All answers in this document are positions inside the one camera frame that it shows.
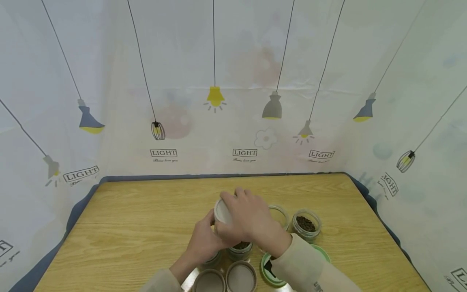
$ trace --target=green lid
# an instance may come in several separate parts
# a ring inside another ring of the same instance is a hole
[[[260,266],[260,271],[261,275],[269,285],[275,287],[275,288],[280,288],[287,283],[285,281],[282,281],[281,279],[276,278],[269,272],[267,269],[264,268],[264,265],[269,261],[271,258],[271,255],[269,253],[264,254],[262,260],[261,260],[261,266]]]
[[[320,248],[318,245],[315,245],[315,244],[310,244],[312,247],[314,247],[317,251],[320,252],[320,254],[323,256],[323,258],[328,262],[328,263],[331,263],[331,259],[329,258],[329,256],[327,255],[327,253],[325,252],[324,249]]]

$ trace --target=sleeve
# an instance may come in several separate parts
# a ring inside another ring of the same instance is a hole
[[[272,260],[272,271],[296,291],[310,291],[323,270],[324,259],[310,244],[292,234],[292,244],[279,258]]]
[[[182,292],[182,287],[169,269],[159,270],[140,292]]]
[[[298,292],[361,291],[297,234],[292,234],[292,244],[286,252],[271,263],[273,273]]]

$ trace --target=person's right hand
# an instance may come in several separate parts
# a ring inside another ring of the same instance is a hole
[[[232,224],[216,222],[218,235],[230,241],[254,242],[274,257],[282,255],[290,246],[292,238],[272,218],[268,204],[241,187],[235,189],[235,194],[220,193],[232,216]]]

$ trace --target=white curtain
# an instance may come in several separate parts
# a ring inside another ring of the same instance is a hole
[[[0,0],[0,291],[110,177],[330,171],[467,291],[466,27],[463,0]]]

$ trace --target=dark granules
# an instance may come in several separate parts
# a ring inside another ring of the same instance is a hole
[[[297,217],[297,223],[299,224],[299,226],[301,228],[305,229],[305,231],[308,231],[308,232],[315,232],[316,231],[316,227],[313,224],[313,222],[310,219],[306,218],[306,217],[298,216]]]
[[[246,248],[250,243],[249,242],[240,242],[239,244],[235,245],[233,248],[234,249],[244,249]]]

